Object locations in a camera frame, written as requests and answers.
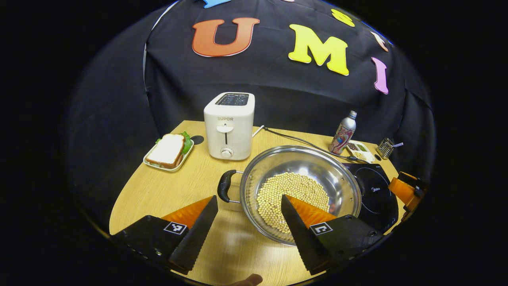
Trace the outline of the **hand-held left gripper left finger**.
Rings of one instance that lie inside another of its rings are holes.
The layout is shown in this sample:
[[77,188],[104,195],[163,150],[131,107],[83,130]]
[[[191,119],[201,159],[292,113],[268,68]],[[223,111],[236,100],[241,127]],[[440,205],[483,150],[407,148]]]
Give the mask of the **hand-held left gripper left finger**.
[[217,213],[217,197],[213,195],[162,218],[143,216],[111,237],[149,264],[187,275]]

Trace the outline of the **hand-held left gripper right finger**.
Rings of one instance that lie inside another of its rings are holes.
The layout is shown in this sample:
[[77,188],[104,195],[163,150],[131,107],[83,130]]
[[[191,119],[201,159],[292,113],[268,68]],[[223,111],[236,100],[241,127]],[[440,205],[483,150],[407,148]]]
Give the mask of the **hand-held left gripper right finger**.
[[311,275],[344,269],[385,240],[383,232],[355,216],[336,217],[286,194],[281,212]]

